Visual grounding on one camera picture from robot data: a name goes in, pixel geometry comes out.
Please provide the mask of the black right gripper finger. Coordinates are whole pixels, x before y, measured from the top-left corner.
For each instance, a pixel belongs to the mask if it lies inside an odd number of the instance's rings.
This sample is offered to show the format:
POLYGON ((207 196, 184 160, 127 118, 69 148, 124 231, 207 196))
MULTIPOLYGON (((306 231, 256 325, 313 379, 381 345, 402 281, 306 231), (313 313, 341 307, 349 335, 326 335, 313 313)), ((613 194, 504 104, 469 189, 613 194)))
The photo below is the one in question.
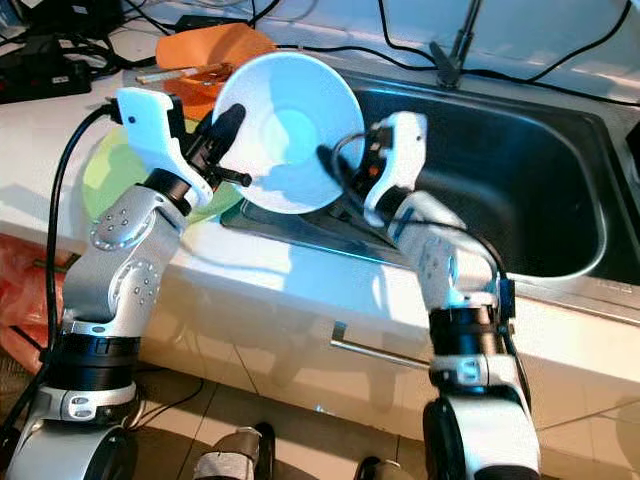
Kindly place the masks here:
POLYGON ((317 146, 316 155, 323 163, 325 172, 343 188, 344 195, 349 197, 349 200, 366 200, 369 196, 371 177, 364 166, 352 166, 348 157, 339 154, 332 146, 317 146))

